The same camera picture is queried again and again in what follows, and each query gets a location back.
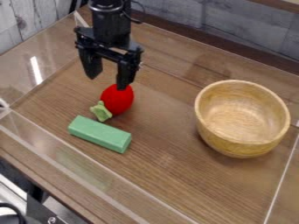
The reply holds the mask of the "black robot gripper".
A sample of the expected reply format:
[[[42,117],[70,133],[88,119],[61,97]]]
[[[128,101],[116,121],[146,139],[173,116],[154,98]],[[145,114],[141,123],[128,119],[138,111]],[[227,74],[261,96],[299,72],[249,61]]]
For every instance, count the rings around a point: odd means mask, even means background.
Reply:
[[[78,58],[85,75],[93,80],[102,72],[101,59],[117,64],[116,89],[125,90],[134,81],[136,72],[140,68],[142,47],[124,36],[113,43],[96,40],[92,28],[76,27],[77,39],[74,46],[78,50]]]

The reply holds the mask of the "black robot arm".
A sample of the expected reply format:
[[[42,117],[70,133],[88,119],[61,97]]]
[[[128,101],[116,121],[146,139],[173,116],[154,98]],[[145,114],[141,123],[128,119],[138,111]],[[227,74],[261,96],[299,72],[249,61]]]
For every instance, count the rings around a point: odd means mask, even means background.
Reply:
[[[125,90],[140,68],[142,47],[130,39],[130,0],[88,0],[92,26],[76,26],[74,47],[85,75],[102,72],[102,59],[116,63],[116,89]]]

